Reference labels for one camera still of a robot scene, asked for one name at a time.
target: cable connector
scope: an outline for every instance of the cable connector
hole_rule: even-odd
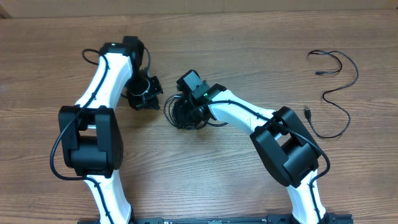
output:
[[[307,120],[311,120],[311,110],[308,106],[305,106],[304,115]]]

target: tabletop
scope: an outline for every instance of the tabletop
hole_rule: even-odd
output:
[[[57,179],[49,157],[60,107],[73,105],[96,71],[81,51],[125,35],[138,36],[151,52],[152,74],[164,89],[161,109],[177,93],[175,81],[195,69],[210,85],[222,84],[254,105],[292,108],[308,128],[303,109],[309,106],[324,135],[340,132],[347,116],[321,94],[352,82],[355,70],[341,57],[339,74],[316,76],[338,64],[307,53],[349,55],[358,82],[327,97],[351,113],[351,124],[339,138],[315,138],[331,161],[318,181],[321,200],[328,212],[352,213],[355,223],[398,222],[398,11],[386,10],[0,19],[1,223],[99,217],[85,183]],[[123,98],[116,117],[124,143],[121,181],[136,217],[292,212],[285,187],[238,129],[175,129],[161,111],[134,111]],[[75,174],[61,147],[55,165]]]

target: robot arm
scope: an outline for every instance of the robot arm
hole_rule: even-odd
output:
[[[250,135],[266,169],[276,181],[287,187],[292,201],[294,218],[301,224],[317,224],[319,222],[309,188],[311,179],[317,175],[319,154],[306,142],[301,141],[302,139],[297,139],[294,136],[280,146],[276,139],[282,135],[281,131],[258,116],[259,114],[268,119],[276,119],[315,142],[292,110],[283,107],[279,111],[274,111],[254,106],[233,95],[230,90],[221,85],[215,84],[213,87],[209,87],[206,82],[200,80],[198,74],[193,70],[177,81],[177,87],[183,92],[181,102],[190,101],[195,107],[207,105],[196,114],[191,111],[180,119],[199,120],[203,117],[210,117],[227,122]],[[182,105],[177,108],[184,108],[184,106],[189,107],[190,105]],[[315,201],[320,216],[323,218],[326,210],[321,204],[316,182],[313,183],[313,186]]]
[[[103,57],[99,58],[95,76],[83,96],[75,106],[63,106],[58,114],[61,132],[67,128],[62,136],[64,161],[75,169],[77,176],[84,177],[98,206],[101,224],[128,224],[133,219],[119,176],[123,142],[114,110],[124,87],[135,110],[159,109],[159,80],[139,70],[143,51],[144,44],[137,37],[124,37],[120,44],[105,43],[99,52],[108,61],[108,72],[94,100],[82,108],[103,78]],[[86,129],[96,129],[96,136],[81,135],[79,131]]]

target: wooden table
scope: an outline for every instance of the wooden table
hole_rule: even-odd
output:
[[[355,223],[398,222],[398,11],[392,10],[0,20],[1,223],[98,218],[85,183],[58,180],[49,155],[59,134],[58,110],[79,99],[96,70],[81,51],[124,35],[138,35],[151,51],[152,73],[165,93],[162,108],[177,92],[175,81],[195,69],[255,105],[291,107],[307,127],[308,105],[322,134],[339,132],[347,117],[321,93],[351,82],[355,72],[342,58],[337,76],[315,76],[337,64],[306,54],[348,54],[359,80],[328,98],[351,113],[351,125],[340,138],[317,139],[331,160],[319,181],[322,202],[329,212],[352,213]],[[177,130],[160,111],[134,111],[125,99],[116,116],[124,142],[122,183],[137,217],[291,212],[286,190],[236,128]],[[57,169],[74,175],[61,151]]]

